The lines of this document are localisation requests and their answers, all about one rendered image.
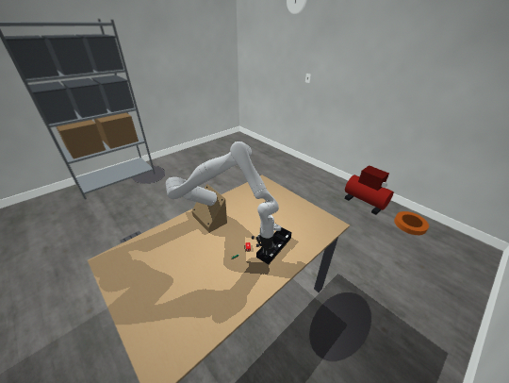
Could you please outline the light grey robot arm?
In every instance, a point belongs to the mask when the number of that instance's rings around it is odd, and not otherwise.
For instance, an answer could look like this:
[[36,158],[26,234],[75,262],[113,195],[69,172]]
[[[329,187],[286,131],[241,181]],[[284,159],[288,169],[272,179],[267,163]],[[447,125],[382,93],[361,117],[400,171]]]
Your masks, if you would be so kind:
[[[252,150],[246,143],[234,142],[230,153],[199,165],[188,180],[179,177],[168,178],[166,180],[168,197],[177,199],[183,196],[185,199],[213,206],[217,201],[217,194],[198,186],[238,164],[250,185],[254,197],[266,200],[266,202],[260,204],[257,208],[261,221],[260,235],[263,238],[271,238],[274,230],[280,231],[282,228],[274,222],[272,216],[273,213],[278,211],[279,206],[277,201],[268,192],[262,178],[252,164],[250,160],[251,154]],[[268,220],[267,216],[269,216]]]

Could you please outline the black rack of three bins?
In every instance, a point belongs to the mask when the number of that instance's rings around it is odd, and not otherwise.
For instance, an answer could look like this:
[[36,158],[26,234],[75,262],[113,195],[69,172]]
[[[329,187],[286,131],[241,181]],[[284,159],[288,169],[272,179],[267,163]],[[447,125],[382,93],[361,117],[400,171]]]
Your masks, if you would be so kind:
[[277,247],[265,255],[262,252],[262,247],[256,252],[256,257],[261,259],[267,264],[275,258],[275,256],[281,251],[281,249],[286,245],[286,243],[291,239],[292,232],[281,228],[280,231],[275,231],[273,235],[273,243],[277,245]]

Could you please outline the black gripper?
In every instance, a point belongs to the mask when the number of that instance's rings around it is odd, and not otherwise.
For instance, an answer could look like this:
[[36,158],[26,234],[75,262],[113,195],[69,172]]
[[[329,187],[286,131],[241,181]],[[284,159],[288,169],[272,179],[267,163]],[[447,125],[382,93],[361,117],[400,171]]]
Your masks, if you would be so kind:
[[[260,239],[262,239],[262,240],[260,240]],[[266,255],[277,247],[277,245],[273,243],[273,236],[271,238],[263,238],[263,237],[261,237],[261,235],[258,235],[256,237],[256,240],[257,240],[259,246],[262,246],[262,252],[263,253],[266,252]],[[264,241],[266,241],[266,242],[264,242]],[[271,247],[271,245],[272,245],[272,247]]]

